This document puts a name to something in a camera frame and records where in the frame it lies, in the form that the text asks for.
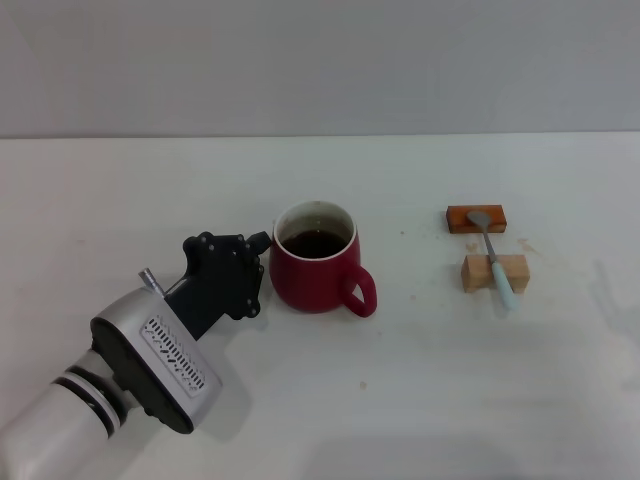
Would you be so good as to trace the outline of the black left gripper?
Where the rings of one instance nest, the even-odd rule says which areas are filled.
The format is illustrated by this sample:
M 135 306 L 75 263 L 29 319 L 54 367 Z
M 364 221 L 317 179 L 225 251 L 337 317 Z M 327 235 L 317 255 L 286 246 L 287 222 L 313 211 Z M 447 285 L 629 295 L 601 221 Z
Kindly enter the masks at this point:
M 224 315 L 241 320 L 260 313 L 260 256 L 270 246 L 265 231 L 249 237 L 202 232 L 183 242 L 186 271 L 165 301 L 194 339 Z

